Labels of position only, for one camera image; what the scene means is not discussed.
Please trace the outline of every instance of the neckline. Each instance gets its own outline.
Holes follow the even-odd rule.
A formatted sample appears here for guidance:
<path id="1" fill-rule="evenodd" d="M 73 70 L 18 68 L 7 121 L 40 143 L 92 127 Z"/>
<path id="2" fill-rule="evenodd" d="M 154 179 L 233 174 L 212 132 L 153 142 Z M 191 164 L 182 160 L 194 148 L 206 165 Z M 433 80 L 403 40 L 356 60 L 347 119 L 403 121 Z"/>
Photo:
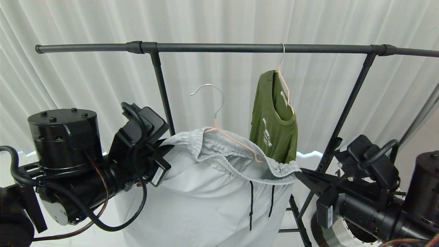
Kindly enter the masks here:
<path id="1" fill-rule="evenodd" d="M 285 120 L 281 119 L 281 117 L 279 117 L 279 114 L 277 113 L 276 108 L 274 107 L 273 83 L 275 83 L 275 80 L 279 78 L 279 75 L 277 75 L 276 70 L 273 70 L 273 73 L 270 75 L 270 77 L 271 77 L 271 79 L 270 79 L 271 84 L 270 84 L 270 95 L 269 95 L 270 100 L 269 100 L 269 102 L 270 102 L 271 111 L 274 115 L 274 118 L 276 118 L 277 122 L 282 124 L 282 125 L 291 125 L 296 121 L 296 114 L 293 114 L 293 116 L 289 120 L 285 121 Z"/>

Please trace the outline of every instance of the white backdrop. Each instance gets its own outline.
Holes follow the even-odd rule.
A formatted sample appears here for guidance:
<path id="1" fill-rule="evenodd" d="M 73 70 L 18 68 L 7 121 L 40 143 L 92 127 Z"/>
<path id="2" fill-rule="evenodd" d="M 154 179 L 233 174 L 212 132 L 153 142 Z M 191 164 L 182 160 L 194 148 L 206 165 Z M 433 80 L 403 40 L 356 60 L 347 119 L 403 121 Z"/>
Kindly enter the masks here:
<path id="1" fill-rule="evenodd" d="M 120 102 L 164 117 L 148 55 L 37 54 L 36 44 L 167 43 L 392 44 L 439 50 L 439 1 L 22 0 L 0 1 L 2 145 L 33 151 L 26 118 L 45 109 L 98 113 L 102 146 L 126 121 Z M 365 55 L 286 54 L 283 75 L 299 125 L 299 151 L 322 152 Z M 161 53 L 176 131 L 213 125 L 223 89 L 223 129 L 248 136 L 259 75 L 281 54 Z M 377 57 L 342 129 L 383 145 L 401 138 L 439 81 L 439 59 Z"/>

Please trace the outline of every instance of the shirt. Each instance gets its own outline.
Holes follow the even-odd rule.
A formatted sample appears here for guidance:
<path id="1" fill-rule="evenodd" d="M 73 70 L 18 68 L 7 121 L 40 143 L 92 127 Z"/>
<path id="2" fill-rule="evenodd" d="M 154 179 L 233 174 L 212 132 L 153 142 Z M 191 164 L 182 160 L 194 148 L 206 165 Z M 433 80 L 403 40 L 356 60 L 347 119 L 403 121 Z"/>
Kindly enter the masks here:
<path id="1" fill-rule="evenodd" d="M 278 163 L 249 140 L 224 131 L 253 149 L 262 161 L 258 162 L 250 150 L 217 131 L 205 132 L 207 129 L 181 132 L 162 143 L 175 145 L 164 156 L 172 168 L 157 188 L 148 185 L 144 209 L 124 229 L 127 246 L 273 244 L 296 181 L 297 164 Z M 116 198 L 116 205 L 130 205 L 120 215 L 130 217 L 137 210 L 142 190 L 133 190 L 136 195 L 131 200 L 126 200 L 129 193 Z"/>
<path id="2" fill-rule="evenodd" d="M 281 83 L 275 70 L 260 76 L 253 105 L 250 141 L 258 145 L 267 157 L 288 163 L 296 159 L 298 132 L 296 115 L 286 107 Z"/>

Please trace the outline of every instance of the beige wall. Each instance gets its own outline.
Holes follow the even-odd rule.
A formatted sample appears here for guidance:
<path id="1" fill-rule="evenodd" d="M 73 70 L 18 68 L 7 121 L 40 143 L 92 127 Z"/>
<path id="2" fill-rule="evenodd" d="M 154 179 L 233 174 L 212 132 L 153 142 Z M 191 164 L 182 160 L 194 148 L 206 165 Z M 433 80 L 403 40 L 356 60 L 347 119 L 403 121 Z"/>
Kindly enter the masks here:
<path id="1" fill-rule="evenodd" d="M 402 146 L 396 158 L 396 167 L 401 177 L 401 190 L 407 191 L 413 173 L 416 156 L 439 150 L 439 107 L 425 123 Z"/>

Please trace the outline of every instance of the clothing rack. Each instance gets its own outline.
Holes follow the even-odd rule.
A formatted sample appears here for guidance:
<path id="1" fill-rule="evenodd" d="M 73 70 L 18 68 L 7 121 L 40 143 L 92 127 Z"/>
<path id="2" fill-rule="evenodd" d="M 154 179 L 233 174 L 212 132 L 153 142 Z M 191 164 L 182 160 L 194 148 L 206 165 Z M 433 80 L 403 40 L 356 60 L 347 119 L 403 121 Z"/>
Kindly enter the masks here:
<path id="1" fill-rule="evenodd" d="M 412 55 L 421 57 L 439 58 L 439 51 L 420 50 L 411 48 L 399 48 L 388 44 L 383 45 L 328 45 L 328 44 L 173 44 L 132 41 L 125 44 L 65 44 L 65 45 L 36 45 L 35 50 L 39 54 L 51 52 L 79 52 L 79 51 L 127 51 L 136 54 L 149 54 L 157 77 L 158 88 L 165 109 L 166 120 L 169 124 L 171 135 L 175 134 L 174 123 L 172 120 L 171 109 L 169 106 L 168 95 L 166 93 L 165 80 L 161 68 L 159 52 L 238 52 L 238 53 L 347 53 L 347 54 L 366 54 L 363 67 L 354 84 L 348 101 L 335 126 L 332 136 L 326 146 L 325 152 L 316 169 L 318 172 L 325 173 L 330 162 L 334 158 L 335 149 L 341 144 L 342 139 L 338 136 L 340 130 L 352 108 L 352 105 L 363 85 L 369 68 L 376 56 L 390 55 Z M 310 192 L 305 203 L 299 211 L 293 195 L 290 196 L 290 207 L 287 211 L 292 211 L 297 223 L 296 229 L 281 229 L 279 232 L 300 232 L 305 247 L 310 247 L 306 228 L 303 225 L 302 216 L 313 198 Z"/>

